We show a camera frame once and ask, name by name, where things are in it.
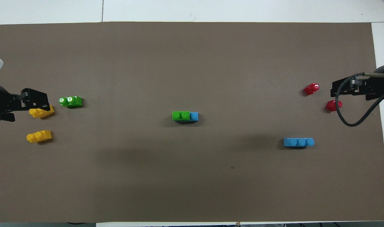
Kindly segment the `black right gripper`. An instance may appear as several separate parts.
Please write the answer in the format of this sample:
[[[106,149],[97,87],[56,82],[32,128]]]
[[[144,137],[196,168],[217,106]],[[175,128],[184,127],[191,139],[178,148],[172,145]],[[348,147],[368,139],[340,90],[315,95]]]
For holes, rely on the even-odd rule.
[[[357,85],[356,83],[353,83],[354,81],[356,81],[356,76],[350,76],[350,77],[339,79],[337,81],[332,82],[330,97],[336,97],[336,95],[338,96],[360,95],[360,96],[365,96],[365,99],[367,101],[370,101],[370,100],[378,99],[384,94],[384,78],[357,76],[357,80],[361,81],[362,84]],[[341,85],[342,85],[341,91],[338,92],[338,89]]]

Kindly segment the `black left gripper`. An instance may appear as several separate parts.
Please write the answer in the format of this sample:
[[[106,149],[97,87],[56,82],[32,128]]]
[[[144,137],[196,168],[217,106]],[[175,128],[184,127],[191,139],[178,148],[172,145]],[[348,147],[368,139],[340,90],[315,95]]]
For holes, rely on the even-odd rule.
[[[51,110],[46,93],[26,88],[21,91],[21,95],[21,100],[28,105],[28,109],[42,109],[47,112]],[[14,122],[15,116],[12,112],[22,110],[21,100],[18,95],[10,94],[0,86],[0,121]]]

